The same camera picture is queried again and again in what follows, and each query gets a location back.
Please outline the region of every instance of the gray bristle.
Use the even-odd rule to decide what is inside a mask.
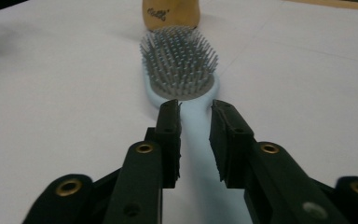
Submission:
[[[213,85],[217,55],[198,30],[157,29],[142,39],[141,52],[153,91],[166,99],[191,100]]]

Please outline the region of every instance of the hairbrush head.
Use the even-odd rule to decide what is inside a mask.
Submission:
[[[141,52],[152,90],[165,99],[192,100],[213,86],[217,55],[198,30],[157,29],[142,39]]]

